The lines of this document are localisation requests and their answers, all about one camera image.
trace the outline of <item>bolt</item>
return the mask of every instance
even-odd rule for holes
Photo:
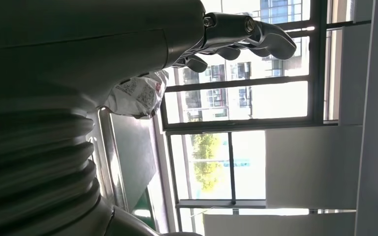
[[[247,33],[253,32],[254,27],[255,27],[255,22],[254,22],[253,18],[248,17],[247,20],[246,20],[246,31],[247,31]]]
[[[214,19],[212,19],[209,16],[203,18],[203,25],[206,26],[206,27],[210,27],[210,26],[215,25]]]

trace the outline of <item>tree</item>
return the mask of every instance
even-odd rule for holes
[[[192,136],[193,158],[196,160],[213,159],[220,145],[214,134],[196,134]],[[195,162],[196,180],[202,184],[202,190],[211,191],[218,183],[222,165],[217,162]]]

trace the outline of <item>window frame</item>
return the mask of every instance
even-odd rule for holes
[[[234,177],[234,155],[232,146],[233,131],[249,131],[264,130],[274,128],[296,128],[311,126],[335,126],[337,121],[324,121],[324,95],[325,95],[325,53],[326,53],[326,34],[328,30],[340,29],[342,27],[355,26],[361,24],[369,24],[371,21],[363,22],[340,22],[327,23],[328,0],[310,0],[310,19],[305,21],[288,22],[277,24],[283,30],[290,31],[288,34],[292,38],[309,37],[309,74],[303,76],[281,76],[262,79],[245,79],[245,80],[229,80],[210,82],[202,84],[186,84],[175,85],[166,88],[168,92],[196,91],[204,89],[223,89],[234,87],[250,87],[254,85],[266,84],[283,84],[288,82],[308,81],[308,114],[306,117],[295,118],[272,118],[272,119],[248,119],[248,120],[220,120],[220,121],[197,121],[188,123],[167,122],[167,107],[165,100],[162,100],[160,111],[162,117],[162,126],[165,131],[168,146],[168,155],[171,167],[171,178],[174,191],[175,212],[178,219],[179,230],[182,229],[182,219],[180,209],[189,208],[193,214],[194,208],[232,208],[233,214],[238,214],[238,208],[266,208],[266,200],[239,200],[236,198],[235,177]],[[261,11],[257,13],[258,17],[262,17]],[[314,27],[314,30],[304,30],[308,27]],[[300,42],[301,47],[305,47],[303,41]],[[231,69],[229,69],[229,77],[231,78]],[[229,164],[231,178],[231,199],[224,200],[206,200],[206,199],[179,199],[177,192],[176,173],[174,166],[174,157],[172,151],[172,135],[202,134],[202,133],[227,133],[229,146]],[[317,214],[317,209],[310,209],[310,214]]]

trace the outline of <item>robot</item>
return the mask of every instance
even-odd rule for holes
[[[99,193],[86,113],[195,54],[293,56],[279,27],[200,0],[0,0],[0,235],[157,236]]]

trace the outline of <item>robotic hand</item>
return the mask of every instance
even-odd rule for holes
[[[209,13],[203,18],[205,34],[193,48],[187,50],[173,67],[187,66],[203,72],[208,64],[194,54],[218,54],[226,60],[237,59],[241,49],[248,49],[259,57],[272,55],[289,59],[296,51],[293,40],[281,28],[253,20],[246,15]]]

